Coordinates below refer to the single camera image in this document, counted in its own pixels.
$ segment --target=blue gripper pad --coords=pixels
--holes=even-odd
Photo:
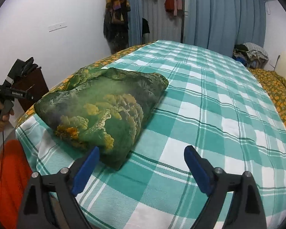
[[[71,193],[74,195],[74,197],[83,192],[99,159],[100,150],[98,147],[95,147],[73,178],[73,187]]]
[[[193,146],[184,149],[184,159],[200,191],[207,196],[211,195],[214,188],[213,166],[208,160],[200,157]]]

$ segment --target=hand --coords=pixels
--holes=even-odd
[[[3,104],[0,102],[0,109],[3,109]],[[9,123],[9,116],[14,115],[13,109],[10,110],[9,114],[5,114],[2,117],[2,120],[0,120],[0,132],[2,132],[5,128],[5,126]]]

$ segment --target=pink garment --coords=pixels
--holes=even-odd
[[[174,0],[174,16],[177,16],[177,10],[182,10],[182,0]]]

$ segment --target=teal and white plaid sheet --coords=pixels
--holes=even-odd
[[[76,199],[99,228],[190,228],[207,197],[183,158],[187,145],[227,173],[253,173],[267,225],[286,216],[286,129],[261,85],[239,62],[171,41],[147,45],[108,67],[158,72],[163,99],[119,171],[98,164]],[[57,173],[80,153],[34,115],[17,130],[32,169]],[[221,228],[232,193],[216,228]]]

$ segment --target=folded green fabric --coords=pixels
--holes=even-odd
[[[82,72],[85,83],[74,76],[71,90],[49,93],[35,111],[61,139],[83,151],[98,146],[101,161],[119,169],[168,80],[158,73],[116,68]]]

